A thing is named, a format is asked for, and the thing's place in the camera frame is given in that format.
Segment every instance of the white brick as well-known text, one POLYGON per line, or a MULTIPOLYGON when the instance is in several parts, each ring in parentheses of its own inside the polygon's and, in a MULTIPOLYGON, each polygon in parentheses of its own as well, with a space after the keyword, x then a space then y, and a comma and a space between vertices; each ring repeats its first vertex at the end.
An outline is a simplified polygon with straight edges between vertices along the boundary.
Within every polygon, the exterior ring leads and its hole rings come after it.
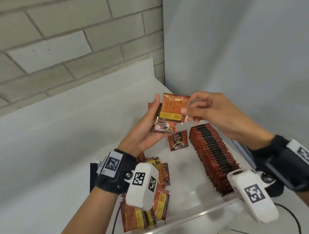
POLYGON ((28 10, 45 36, 81 28, 110 18, 105 0, 71 0, 28 10))
POLYGON ((154 65, 164 62, 164 48, 152 51, 148 54, 154 60, 154 65))
POLYGON ((5 56, 0 54, 0 82, 23 75, 24 73, 5 56))
POLYGON ((158 81, 160 81, 163 85, 165 85, 165 76, 158 78, 158 81))
POLYGON ((146 58, 147 58, 147 55, 142 55, 142 56, 139 56, 137 58, 133 58, 133 59, 127 60, 123 63, 120 63, 120 64, 117 64, 117 65, 112 66, 110 68, 107 68, 106 70, 104 70, 104 75, 107 75, 107 74, 112 73, 114 71, 118 71, 120 69, 123 69, 126 66, 129 66, 129 65, 131 65, 135 62, 141 61, 141 60, 146 59, 146 58))
POLYGON ((70 80, 73 78, 69 72, 64 66, 60 66, 4 83, 0 85, 0 94, 6 99, 16 101, 70 80))
POLYGON ((110 0, 113 17, 119 17, 162 5, 162 0, 110 0))
POLYGON ((92 74, 92 75, 89 75, 87 77, 84 77, 84 78, 81 78, 81 79, 78 79, 78 80, 74 80, 70 83, 67 83, 67 84, 64 84, 64 85, 61 85, 60 87, 57 87, 57 88, 54 88, 54 89, 51 89, 51 90, 48 90, 48 93, 52 96, 56 95, 56 94, 59 94, 59 93, 62 93, 64 91, 67 91, 67 90, 70 90, 72 88, 75 88, 77 86, 80 86, 82 84, 85 84, 87 82, 90 82, 92 80, 95 80, 97 78, 100 78, 103 76, 103 73, 102 72, 97 72, 95 74, 92 74))
POLYGON ((18 110, 22 107, 31 105, 31 104, 38 102, 38 101, 40 101, 44 98, 47 98, 46 94, 38 94, 38 95, 31 97, 31 98, 28 98, 26 100, 22 100, 20 102, 16 102, 16 103, 7 105, 7 106, 0 109, 0 116, 12 113, 13 111, 16 111, 16 110, 18 110))
POLYGON ((163 47, 163 32, 157 32, 123 45, 122 51, 127 60, 161 47, 163 47))
POLYGON ((6 100, 3 100, 2 98, 0 98, 0 107, 6 106, 8 104, 8 102, 6 100))
POLYGON ((165 75, 164 63, 160 63, 154 66, 154 75, 157 79, 165 75))
POLYGON ((116 47, 71 61, 66 65, 67 68, 73 73, 74 77, 78 78, 123 61, 120 47, 116 47))
POLYGON ((145 33, 152 33, 163 28, 163 8, 143 12, 145 33))
POLYGON ((0 17, 0 49, 40 38, 40 34, 23 12, 0 17))
POLYGON ((83 31, 8 52, 28 73, 91 53, 83 31))
POLYGON ((41 2, 51 2, 53 0, 2 0, 0 2, 0 11, 30 6, 41 2))
POLYGON ((100 50, 144 35, 142 14, 85 29, 93 50, 100 50))

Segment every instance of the person's right hand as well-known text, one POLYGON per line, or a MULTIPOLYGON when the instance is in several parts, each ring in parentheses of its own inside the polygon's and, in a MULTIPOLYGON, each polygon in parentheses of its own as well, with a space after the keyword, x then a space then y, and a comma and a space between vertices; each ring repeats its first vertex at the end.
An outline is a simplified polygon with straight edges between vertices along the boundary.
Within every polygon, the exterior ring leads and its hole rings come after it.
POLYGON ((188 115, 188 121, 198 124, 207 120, 232 140, 255 150, 270 145, 274 135, 248 118, 222 93, 197 91, 191 95, 194 102, 180 112, 188 115))

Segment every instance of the gray wall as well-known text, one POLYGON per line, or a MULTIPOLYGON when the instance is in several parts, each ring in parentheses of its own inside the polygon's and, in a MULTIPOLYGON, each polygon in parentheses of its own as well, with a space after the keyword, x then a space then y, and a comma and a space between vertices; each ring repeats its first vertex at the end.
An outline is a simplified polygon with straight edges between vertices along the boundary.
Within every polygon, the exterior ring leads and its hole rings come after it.
POLYGON ((309 145, 309 1, 163 1, 166 86, 223 92, 309 145))

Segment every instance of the hand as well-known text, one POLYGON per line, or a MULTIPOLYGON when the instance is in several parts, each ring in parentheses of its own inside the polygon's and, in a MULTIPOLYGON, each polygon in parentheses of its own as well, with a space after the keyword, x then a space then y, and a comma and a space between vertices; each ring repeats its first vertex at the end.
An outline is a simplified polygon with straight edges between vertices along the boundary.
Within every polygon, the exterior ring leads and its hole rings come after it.
POLYGON ((222 93, 197 91, 191 95, 194 102, 180 112, 188 115, 188 122, 198 124, 207 120, 232 140, 236 140, 248 148, 255 150, 270 145, 274 135, 261 128, 248 118, 222 93))
POLYGON ((120 142, 118 149, 137 157, 141 152, 150 148, 162 138, 171 135, 163 132, 150 132, 154 123, 154 117, 160 105, 160 95, 156 94, 155 99, 147 113, 141 118, 137 125, 120 142))

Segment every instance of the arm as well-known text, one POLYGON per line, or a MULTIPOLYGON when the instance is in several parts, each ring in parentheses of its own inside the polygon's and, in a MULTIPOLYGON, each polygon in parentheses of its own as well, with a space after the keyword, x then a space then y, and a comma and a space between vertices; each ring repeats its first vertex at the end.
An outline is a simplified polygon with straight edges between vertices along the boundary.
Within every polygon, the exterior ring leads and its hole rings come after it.
MULTIPOLYGON (((197 99, 199 100, 190 107, 180 110, 182 114, 189 116, 189 122, 198 124, 202 119, 207 120, 230 139, 251 150, 269 146, 275 137, 253 122, 222 93, 197 91, 192 94, 190 101, 197 99)), ((296 194, 309 207, 309 192, 296 194)))
MULTIPOLYGON (((153 104, 137 125, 120 142, 118 149, 137 157, 142 151, 153 146, 169 134, 149 132, 160 105, 160 96, 156 94, 153 104)), ((62 234, 102 234, 106 233, 118 194, 106 192, 94 187, 76 214, 67 224, 62 234)))

